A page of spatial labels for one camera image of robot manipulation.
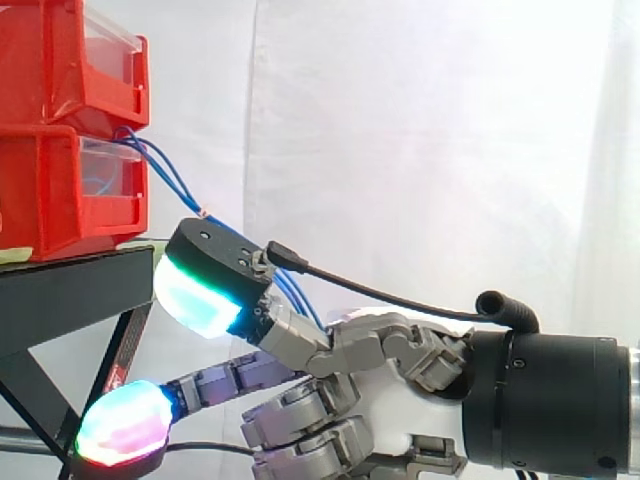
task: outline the red label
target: red label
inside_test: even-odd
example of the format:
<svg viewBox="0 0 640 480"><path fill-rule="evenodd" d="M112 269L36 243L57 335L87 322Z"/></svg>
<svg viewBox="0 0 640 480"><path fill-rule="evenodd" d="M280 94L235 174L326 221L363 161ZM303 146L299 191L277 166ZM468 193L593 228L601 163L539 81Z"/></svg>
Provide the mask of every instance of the red label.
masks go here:
<svg viewBox="0 0 640 480"><path fill-rule="evenodd" d="M107 379L107 383L104 386L103 393L110 392L111 390L115 390L118 387L124 385L125 380L127 379L127 371L122 368L120 365L114 365L109 373L109 378Z"/></svg>

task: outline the stacked red bins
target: stacked red bins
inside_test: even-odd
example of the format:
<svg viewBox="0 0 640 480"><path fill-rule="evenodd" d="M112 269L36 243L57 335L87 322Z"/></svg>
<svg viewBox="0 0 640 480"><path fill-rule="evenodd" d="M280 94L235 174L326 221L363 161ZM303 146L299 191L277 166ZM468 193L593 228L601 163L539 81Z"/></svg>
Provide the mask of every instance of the stacked red bins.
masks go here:
<svg viewBox="0 0 640 480"><path fill-rule="evenodd" d="M146 164L110 140L148 123L143 38L83 0L0 0L0 252L44 261L144 232Z"/></svg>

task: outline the black metal stand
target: black metal stand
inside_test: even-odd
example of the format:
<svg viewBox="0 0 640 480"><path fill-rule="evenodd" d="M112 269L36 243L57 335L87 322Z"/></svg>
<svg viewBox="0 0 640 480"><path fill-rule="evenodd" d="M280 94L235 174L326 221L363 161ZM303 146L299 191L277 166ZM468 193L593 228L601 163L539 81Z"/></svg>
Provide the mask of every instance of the black metal stand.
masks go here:
<svg viewBox="0 0 640 480"><path fill-rule="evenodd" d="M69 477L67 460L81 416L28 349L120 315L86 412L125 381L152 298L152 248L0 267L0 394L63 462L60 479Z"/></svg>

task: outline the white backdrop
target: white backdrop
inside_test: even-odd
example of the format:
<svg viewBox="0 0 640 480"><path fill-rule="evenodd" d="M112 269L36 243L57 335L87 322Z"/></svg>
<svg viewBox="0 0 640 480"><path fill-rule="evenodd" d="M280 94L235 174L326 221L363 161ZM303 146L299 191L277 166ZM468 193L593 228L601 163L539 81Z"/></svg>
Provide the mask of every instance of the white backdrop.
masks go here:
<svg viewBox="0 0 640 480"><path fill-rule="evenodd" d="M257 15L254 0L90 3L150 40L144 135L255 241L451 308L500 289L546 332L640 335L637 2L258 0ZM150 233L185 214L154 178ZM303 284L323 314L370 303ZM155 309L132 375L172 378L247 348L183 330ZM37 351L76 405L106 335ZM257 401L201 413L172 438L239 443L240 412ZM55 471L0 465L11 478ZM250 479L249 465L179 453L149 478ZM463 476L498 478L515 477Z"/></svg>

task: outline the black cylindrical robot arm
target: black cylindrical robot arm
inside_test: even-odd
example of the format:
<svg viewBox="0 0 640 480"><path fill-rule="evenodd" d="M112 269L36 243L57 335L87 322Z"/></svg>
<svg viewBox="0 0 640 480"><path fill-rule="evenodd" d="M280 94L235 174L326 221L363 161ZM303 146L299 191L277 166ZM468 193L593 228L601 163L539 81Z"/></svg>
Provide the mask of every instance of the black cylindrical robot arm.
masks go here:
<svg viewBox="0 0 640 480"><path fill-rule="evenodd" d="M477 332L471 349L470 461L587 478L638 470L633 351L612 338L512 331Z"/></svg>

